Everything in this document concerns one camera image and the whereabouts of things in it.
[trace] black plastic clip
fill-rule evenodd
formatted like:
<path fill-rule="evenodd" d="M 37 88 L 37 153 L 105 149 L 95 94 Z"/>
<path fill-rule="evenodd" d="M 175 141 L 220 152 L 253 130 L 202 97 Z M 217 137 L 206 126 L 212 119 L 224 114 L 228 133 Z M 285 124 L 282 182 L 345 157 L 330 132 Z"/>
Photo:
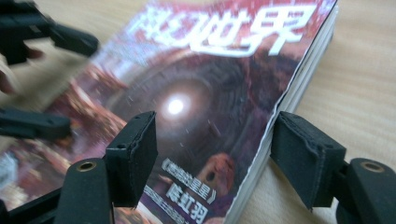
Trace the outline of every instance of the black plastic clip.
<path fill-rule="evenodd" d="M 305 119 L 280 112 L 271 158 L 308 209 L 338 201 L 338 223 L 394 223 L 396 174 L 367 159 L 344 161 L 346 149 Z"/>
<path fill-rule="evenodd" d="M 0 135 L 53 141 L 70 133 L 69 118 L 13 108 L 0 109 Z"/>
<path fill-rule="evenodd" d="M 34 2 L 0 1 L 0 53 L 7 63 L 24 63 L 28 49 L 24 40 L 50 37 L 55 46 L 91 56 L 99 41 L 93 35 L 62 26 L 44 16 Z"/>

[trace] book cover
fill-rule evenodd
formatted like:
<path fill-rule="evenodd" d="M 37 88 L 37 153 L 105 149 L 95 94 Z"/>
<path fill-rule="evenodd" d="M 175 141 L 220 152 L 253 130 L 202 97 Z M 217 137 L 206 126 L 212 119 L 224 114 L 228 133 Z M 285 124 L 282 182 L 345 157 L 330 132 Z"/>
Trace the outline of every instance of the book cover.
<path fill-rule="evenodd" d="M 142 112 L 157 112 L 159 157 L 119 223 L 222 223 L 263 148 L 281 99 L 334 0 L 150 2 L 103 46 L 46 112 L 72 136 L 3 152 L 8 209 L 62 186 L 67 168 L 101 158 Z"/>

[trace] wooden table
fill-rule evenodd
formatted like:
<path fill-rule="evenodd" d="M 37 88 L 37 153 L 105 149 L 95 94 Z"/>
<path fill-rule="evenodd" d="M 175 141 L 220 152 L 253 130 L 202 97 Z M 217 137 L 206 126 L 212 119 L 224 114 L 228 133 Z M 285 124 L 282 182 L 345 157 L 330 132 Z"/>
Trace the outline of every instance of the wooden table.
<path fill-rule="evenodd" d="M 56 21 L 89 31 L 105 43 L 147 1 L 36 2 Z M 332 43 L 296 113 L 344 145 L 347 161 L 371 158 L 396 169 L 396 2 L 341 0 L 339 6 Z M 47 57 L 12 67 L 19 95 L 0 94 L 0 105 L 39 108 L 49 92 L 61 90 L 87 62 L 46 41 L 30 44 Z M 270 161 L 240 223 L 334 223 L 335 206 L 307 211 Z"/>

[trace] clamp jaw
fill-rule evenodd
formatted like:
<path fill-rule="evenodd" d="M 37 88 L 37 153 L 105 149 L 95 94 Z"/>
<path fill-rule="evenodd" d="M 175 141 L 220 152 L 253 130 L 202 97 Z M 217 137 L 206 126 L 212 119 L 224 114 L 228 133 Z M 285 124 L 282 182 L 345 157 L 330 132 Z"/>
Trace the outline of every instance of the clamp jaw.
<path fill-rule="evenodd" d="M 9 65 L 26 62 L 24 40 L 49 37 L 56 47 L 91 56 L 99 41 L 93 35 L 62 26 L 44 16 L 34 2 L 0 0 L 0 53 Z"/>
<path fill-rule="evenodd" d="M 394 223 L 396 174 L 367 159 L 344 161 L 347 150 L 307 120 L 280 112 L 271 158 L 308 209 L 339 201 L 338 223 Z"/>
<path fill-rule="evenodd" d="M 136 207 L 157 158 L 155 113 L 132 118 L 102 159 L 78 161 L 56 189 L 8 212 L 0 223 L 114 223 L 115 207 Z"/>

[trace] glowing white light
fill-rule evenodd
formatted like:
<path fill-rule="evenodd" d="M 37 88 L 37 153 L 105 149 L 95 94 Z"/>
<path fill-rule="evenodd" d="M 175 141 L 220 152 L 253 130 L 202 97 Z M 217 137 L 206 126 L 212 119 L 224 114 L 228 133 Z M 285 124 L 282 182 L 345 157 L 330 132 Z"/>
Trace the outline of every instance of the glowing white light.
<path fill-rule="evenodd" d="M 178 100 L 178 99 L 172 100 L 169 103 L 168 111 L 170 114 L 176 115 L 176 114 L 179 114 L 183 110 L 183 107 L 184 107 L 183 102 L 181 102 L 180 100 Z"/>

